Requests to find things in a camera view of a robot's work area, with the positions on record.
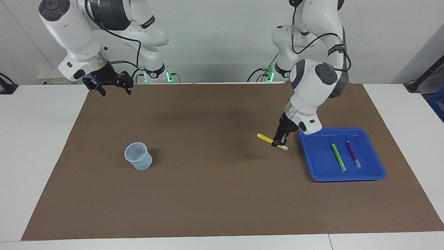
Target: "green light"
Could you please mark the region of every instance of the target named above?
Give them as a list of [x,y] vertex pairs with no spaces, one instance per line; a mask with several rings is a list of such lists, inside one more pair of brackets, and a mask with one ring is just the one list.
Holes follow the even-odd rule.
[[174,82],[174,77],[170,73],[166,72],[166,76],[168,78],[168,83]]
[[274,72],[271,71],[271,72],[268,74],[267,81],[268,81],[268,82],[272,82],[272,81],[273,81],[273,77],[274,77]]

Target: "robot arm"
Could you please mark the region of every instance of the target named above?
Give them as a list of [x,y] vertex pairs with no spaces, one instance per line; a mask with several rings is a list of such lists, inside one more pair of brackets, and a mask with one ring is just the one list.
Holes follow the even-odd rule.
[[279,119],[273,146],[285,145],[288,135],[299,129],[305,134],[321,130],[316,114],[318,107],[327,98],[340,96],[348,86],[345,33],[337,13],[338,4],[333,0],[303,0],[298,3],[298,8],[302,7],[301,26],[327,46],[328,62],[302,59],[292,67],[289,81],[294,95]]
[[291,69],[297,62],[298,55],[294,53],[293,48],[304,48],[316,39],[313,34],[308,32],[302,22],[302,7],[300,5],[295,6],[292,25],[278,26],[271,35],[272,42],[279,49],[274,69],[284,79],[288,79]]
[[[87,10],[94,20],[87,15]],[[134,41],[140,41],[141,69],[153,79],[167,78],[166,74],[161,76],[166,67],[154,47],[166,45],[169,34],[155,21],[147,1],[42,0],[39,13],[48,31],[68,53],[59,70],[70,81],[82,78],[89,89],[102,95],[105,95],[103,85],[115,85],[131,93],[132,77],[125,71],[121,74],[114,71],[93,36],[93,29],[100,29],[98,25],[129,39],[124,41],[136,50],[139,46]]]
[[126,71],[121,74],[114,71],[91,27],[72,2],[43,0],[39,13],[48,31],[68,53],[59,65],[66,78],[70,81],[82,78],[89,89],[97,90],[103,96],[103,85],[115,85],[131,94],[132,78]]
[[[147,0],[77,0],[79,9],[85,15],[94,29],[100,29],[96,23],[102,25],[115,34],[130,40],[123,42],[138,51],[141,65],[152,79],[167,79],[166,66],[158,49],[168,44],[168,31],[156,21]],[[86,14],[85,3],[91,13],[92,21]]]

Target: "white wall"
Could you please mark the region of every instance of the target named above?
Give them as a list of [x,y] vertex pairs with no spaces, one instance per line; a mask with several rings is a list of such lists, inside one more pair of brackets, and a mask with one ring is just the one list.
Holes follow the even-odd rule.
[[[41,23],[40,0],[1,1],[50,63],[58,65],[66,52]],[[392,82],[444,23],[443,4],[444,0],[347,0],[340,17],[353,61],[351,82]],[[160,48],[165,63],[186,82],[245,81],[256,68],[268,66],[277,53],[271,32],[277,25],[290,24],[293,13],[287,0],[151,0],[150,5],[156,20],[171,34],[170,43]],[[135,52],[118,38],[102,31],[96,35],[109,48],[111,60],[135,61]],[[9,51],[12,57],[36,53],[35,46],[9,43],[5,47],[4,36],[0,39],[0,52]],[[21,53],[12,52],[21,49]],[[13,61],[16,70],[11,70],[11,77],[20,77],[24,66],[42,66],[41,57],[26,57],[26,63]],[[2,54],[0,66],[4,64]],[[126,66],[116,69],[132,71]]]
[[[397,75],[392,83],[404,83],[419,78],[444,55],[444,25]],[[438,91],[444,87],[444,70],[427,78],[418,88],[421,93]]]
[[0,72],[19,85],[38,84],[37,69],[51,68],[15,15],[0,0]]

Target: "blue bin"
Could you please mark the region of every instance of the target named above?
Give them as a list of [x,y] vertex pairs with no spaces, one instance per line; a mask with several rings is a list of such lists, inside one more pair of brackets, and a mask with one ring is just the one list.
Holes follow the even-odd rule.
[[[384,179],[385,169],[369,137],[360,128],[325,128],[305,135],[299,133],[308,167],[317,181],[374,181]],[[350,141],[361,164],[357,168],[345,144]],[[335,144],[345,164],[342,171],[333,153]]]
[[444,88],[434,94],[427,103],[444,122]]

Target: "brown mat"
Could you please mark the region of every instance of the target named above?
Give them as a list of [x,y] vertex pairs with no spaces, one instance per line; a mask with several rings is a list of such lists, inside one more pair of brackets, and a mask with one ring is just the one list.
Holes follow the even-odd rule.
[[[22,240],[444,230],[361,85],[318,114],[367,132],[382,181],[316,183],[297,134],[288,152],[256,138],[274,135],[290,85],[106,90],[88,94]],[[147,170],[123,157],[135,141]]]

